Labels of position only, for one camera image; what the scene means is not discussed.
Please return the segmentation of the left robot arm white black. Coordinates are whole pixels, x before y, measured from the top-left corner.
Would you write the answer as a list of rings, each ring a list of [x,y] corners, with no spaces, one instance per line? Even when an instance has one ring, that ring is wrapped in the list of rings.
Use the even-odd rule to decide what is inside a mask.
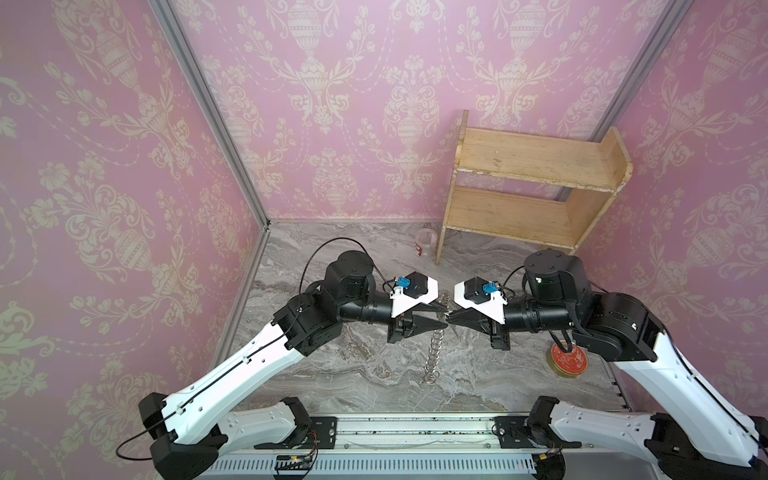
[[[194,479],[219,457],[250,447],[318,447],[318,428],[301,401],[285,397],[271,407],[236,412],[235,407],[272,377],[336,339],[345,324],[387,328],[388,343],[442,330],[446,308],[435,279],[412,272],[391,292],[378,290],[376,266],[359,250],[331,262],[323,279],[279,309],[244,347],[187,387],[153,392],[138,409],[152,438],[148,461],[163,479]]]

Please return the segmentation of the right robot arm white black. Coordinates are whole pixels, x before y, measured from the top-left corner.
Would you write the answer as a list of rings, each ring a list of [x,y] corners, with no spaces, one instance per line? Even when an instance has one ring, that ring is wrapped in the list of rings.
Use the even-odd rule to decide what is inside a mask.
[[[656,465],[670,479],[764,479],[767,421],[740,412],[676,347],[639,299],[596,291],[582,261],[557,250],[529,255],[524,293],[507,298],[480,277],[454,287],[449,323],[488,334],[507,350],[513,332],[561,332],[570,346],[600,356],[640,384],[660,413],[616,414],[539,397],[525,425],[540,446],[593,445]]]

